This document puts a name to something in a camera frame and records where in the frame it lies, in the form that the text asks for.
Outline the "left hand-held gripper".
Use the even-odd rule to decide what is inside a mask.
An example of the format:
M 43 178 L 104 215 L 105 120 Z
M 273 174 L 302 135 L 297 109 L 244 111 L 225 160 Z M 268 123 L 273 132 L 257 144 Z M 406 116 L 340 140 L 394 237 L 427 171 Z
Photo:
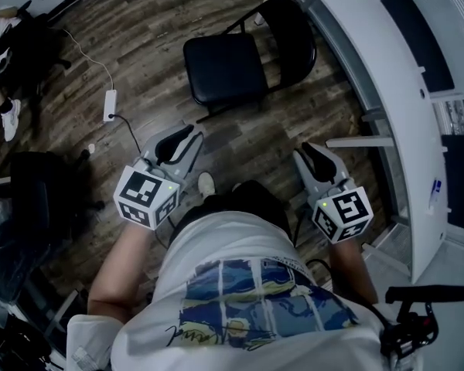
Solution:
M 203 133 L 178 124 L 154 134 L 141 156 L 125 166 L 113 195 L 119 215 L 156 230 L 180 204 L 186 177 L 203 145 Z

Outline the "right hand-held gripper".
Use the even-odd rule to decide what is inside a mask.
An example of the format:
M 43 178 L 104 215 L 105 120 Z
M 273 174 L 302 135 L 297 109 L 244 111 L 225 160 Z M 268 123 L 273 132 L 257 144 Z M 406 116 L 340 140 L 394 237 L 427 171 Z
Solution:
M 303 142 L 301 148 L 293 151 L 293 157 L 305 189 L 314 192 L 308 196 L 312 222 L 331 244 L 359 236 L 373 219 L 364 187 L 347 178 L 321 193 L 318 182 L 335 184 L 345 165 L 323 146 Z

